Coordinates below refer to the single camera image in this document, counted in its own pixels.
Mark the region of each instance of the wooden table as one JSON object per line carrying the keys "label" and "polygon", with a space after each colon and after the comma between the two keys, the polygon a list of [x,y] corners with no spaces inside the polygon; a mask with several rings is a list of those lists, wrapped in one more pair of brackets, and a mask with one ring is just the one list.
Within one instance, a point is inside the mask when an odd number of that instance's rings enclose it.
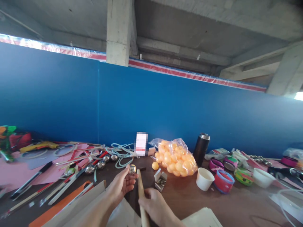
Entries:
{"label": "wooden table", "polygon": [[[150,157],[135,159],[133,162],[137,168],[147,168],[146,171],[141,172],[144,188],[154,186],[155,171],[151,168],[152,162],[153,160]],[[106,180],[107,185],[109,185],[115,175],[120,171],[121,169],[115,168],[114,163],[106,164],[103,170],[97,171],[98,183]],[[185,178],[175,177],[170,173],[167,174],[168,180],[162,191],[162,195],[174,214],[181,220],[203,207],[208,207],[212,209],[223,227],[291,226],[283,216],[280,207],[268,197],[270,193],[276,193],[279,190],[274,186],[264,190],[255,184],[247,187],[236,181],[231,193],[223,195],[217,191],[213,185],[211,185],[207,192],[201,191],[196,185],[197,173]],[[80,176],[61,198],[66,197],[87,180],[93,182],[93,175],[86,176],[83,174]],[[0,214],[6,212],[9,208],[42,187],[43,185],[33,186],[17,201],[11,201],[9,199],[12,192],[7,193],[0,199]],[[6,219],[0,220],[0,226],[28,226],[29,223],[50,208],[47,204],[39,207],[39,201],[52,189],[53,188],[47,189],[41,195],[37,196],[34,199],[35,205],[33,207],[29,208],[27,204]],[[135,189],[128,193],[125,198],[133,209],[140,214],[137,185],[135,185]],[[294,222],[297,226],[301,226],[296,220],[294,220]]]}

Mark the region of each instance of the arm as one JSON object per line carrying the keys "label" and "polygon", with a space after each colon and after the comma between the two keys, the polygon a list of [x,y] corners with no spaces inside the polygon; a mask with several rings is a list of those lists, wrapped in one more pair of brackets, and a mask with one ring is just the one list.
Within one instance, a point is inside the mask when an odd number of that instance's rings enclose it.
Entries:
{"label": "arm", "polygon": [[113,210],[119,205],[126,193],[134,189],[137,174],[128,175],[129,165],[121,171],[106,189],[101,200],[92,207],[78,227],[105,227]]}
{"label": "arm", "polygon": [[174,215],[158,190],[152,188],[145,189],[145,194],[147,194],[150,199],[140,198],[139,204],[158,226],[185,227],[183,222]]}

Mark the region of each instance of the right hand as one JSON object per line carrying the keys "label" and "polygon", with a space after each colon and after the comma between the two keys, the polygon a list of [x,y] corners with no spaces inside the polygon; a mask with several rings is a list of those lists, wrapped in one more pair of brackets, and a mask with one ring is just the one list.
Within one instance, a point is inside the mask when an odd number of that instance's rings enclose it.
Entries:
{"label": "right hand", "polygon": [[146,210],[151,219],[159,227],[169,226],[185,226],[172,212],[167,203],[165,202],[161,193],[156,189],[145,189],[145,194],[150,197],[140,198],[139,204]]}

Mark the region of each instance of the concrete pillar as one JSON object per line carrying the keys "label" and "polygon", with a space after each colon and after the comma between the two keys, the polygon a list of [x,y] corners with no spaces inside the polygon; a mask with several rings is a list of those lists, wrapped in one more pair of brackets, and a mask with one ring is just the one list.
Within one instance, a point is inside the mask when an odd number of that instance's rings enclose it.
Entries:
{"label": "concrete pillar", "polygon": [[128,66],[133,0],[108,0],[106,62]]}
{"label": "concrete pillar", "polygon": [[289,47],[266,91],[294,98],[303,84],[303,42]]}

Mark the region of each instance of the bag of ping pong balls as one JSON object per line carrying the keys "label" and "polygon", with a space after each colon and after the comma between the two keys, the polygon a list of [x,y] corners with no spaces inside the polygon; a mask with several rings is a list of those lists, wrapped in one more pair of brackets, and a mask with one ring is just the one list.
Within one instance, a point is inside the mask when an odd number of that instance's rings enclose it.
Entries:
{"label": "bag of ping pong balls", "polygon": [[158,152],[152,158],[169,173],[177,177],[186,177],[193,175],[198,170],[193,155],[188,151],[181,138],[173,141],[153,139],[149,144],[158,148]]}

